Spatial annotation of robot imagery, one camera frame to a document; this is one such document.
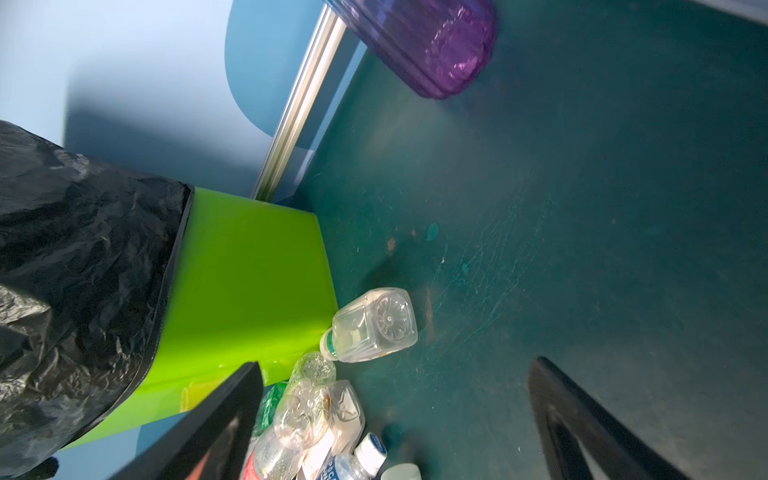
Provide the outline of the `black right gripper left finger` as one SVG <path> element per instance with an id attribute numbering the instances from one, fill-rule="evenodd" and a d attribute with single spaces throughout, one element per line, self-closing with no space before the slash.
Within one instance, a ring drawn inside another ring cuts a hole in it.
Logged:
<path id="1" fill-rule="evenodd" d="M 115 479 L 238 479 L 263 394 L 260 366 L 243 364 Z"/>

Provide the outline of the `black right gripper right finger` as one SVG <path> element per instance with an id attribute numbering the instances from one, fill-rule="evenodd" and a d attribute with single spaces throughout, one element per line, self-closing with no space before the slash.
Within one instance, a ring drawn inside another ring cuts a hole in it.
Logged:
<path id="1" fill-rule="evenodd" d="M 588 453 L 609 479 L 685 479 L 545 357 L 527 378 L 541 451 L 552 479 L 591 479 Z"/>

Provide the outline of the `clear square plastic bottle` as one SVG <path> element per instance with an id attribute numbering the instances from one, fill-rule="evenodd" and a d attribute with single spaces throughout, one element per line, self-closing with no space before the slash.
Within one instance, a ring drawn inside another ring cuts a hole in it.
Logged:
<path id="1" fill-rule="evenodd" d="M 319 348 L 326 360 L 359 363 L 404 350 L 417 341 L 408 292 L 386 287 L 369 290 L 339 310 Z"/>

